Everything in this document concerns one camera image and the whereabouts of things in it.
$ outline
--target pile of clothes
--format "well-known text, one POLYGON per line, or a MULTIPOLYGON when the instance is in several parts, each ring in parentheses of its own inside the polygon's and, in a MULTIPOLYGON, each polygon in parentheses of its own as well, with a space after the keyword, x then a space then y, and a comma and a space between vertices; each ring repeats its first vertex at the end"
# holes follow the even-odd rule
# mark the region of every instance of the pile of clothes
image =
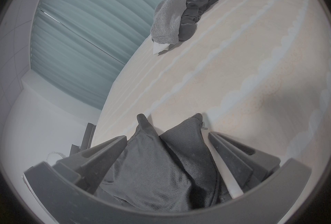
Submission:
POLYGON ((136 210, 185 212, 231 199, 202 138, 201 114, 160 136, 143 114, 95 196, 136 210))
POLYGON ((155 8, 151 37, 153 54, 190 39, 201 15, 218 0, 162 0, 155 8))

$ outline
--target white wall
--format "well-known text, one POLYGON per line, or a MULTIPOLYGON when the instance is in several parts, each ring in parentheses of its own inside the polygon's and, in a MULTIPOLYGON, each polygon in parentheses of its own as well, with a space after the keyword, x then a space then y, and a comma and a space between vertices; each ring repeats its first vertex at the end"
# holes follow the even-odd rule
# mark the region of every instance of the white wall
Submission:
MULTIPOLYGON (((44 223, 53 224, 24 184, 23 172, 46 161, 50 153, 69 156, 71 144, 81 145, 87 123, 96 124, 101 111, 63 93, 33 70, 24 75, 22 83, 24 89, 4 126, 1 163, 31 210, 44 223)), ((49 157, 51 165, 56 161, 56 155, 53 156, 49 157)))
POLYGON ((0 136, 30 69, 29 41, 39 0, 13 0, 0 24, 0 136))

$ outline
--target teal curtain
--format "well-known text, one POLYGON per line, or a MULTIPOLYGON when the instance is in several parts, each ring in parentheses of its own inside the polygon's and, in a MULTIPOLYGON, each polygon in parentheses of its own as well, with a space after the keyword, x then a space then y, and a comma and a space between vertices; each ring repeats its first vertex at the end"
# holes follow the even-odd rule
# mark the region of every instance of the teal curtain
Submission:
POLYGON ((40 0, 31 68, 102 109, 113 81, 149 35, 161 0, 40 0))

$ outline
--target waffle-textured gray cloth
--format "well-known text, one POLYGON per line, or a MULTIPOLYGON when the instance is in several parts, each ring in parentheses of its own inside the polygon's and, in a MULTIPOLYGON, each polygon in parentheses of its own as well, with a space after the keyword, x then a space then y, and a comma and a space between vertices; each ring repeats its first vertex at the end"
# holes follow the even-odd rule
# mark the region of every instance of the waffle-textured gray cloth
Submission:
POLYGON ((162 0, 154 11, 152 40, 159 44, 177 44, 180 19, 186 0, 162 0))
POLYGON ((221 177, 196 114, 158 136, 143 114, 95 196, 141 210, 181 212, 217 203, 221 177))

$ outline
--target beige bed sheet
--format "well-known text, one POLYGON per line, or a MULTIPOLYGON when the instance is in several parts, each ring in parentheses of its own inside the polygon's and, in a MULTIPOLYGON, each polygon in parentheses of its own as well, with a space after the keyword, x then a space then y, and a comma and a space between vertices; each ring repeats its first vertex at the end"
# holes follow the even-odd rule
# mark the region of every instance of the beige bed sheet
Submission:
POLYGON ((200 112, 208 131, 310 166, 296 208, 331 153, 330 36, 317 0, 220 0, 169 52, 153 55, 146 39, 114 82, 92 145, 129 138, 139 113, 161 133, 200 112))

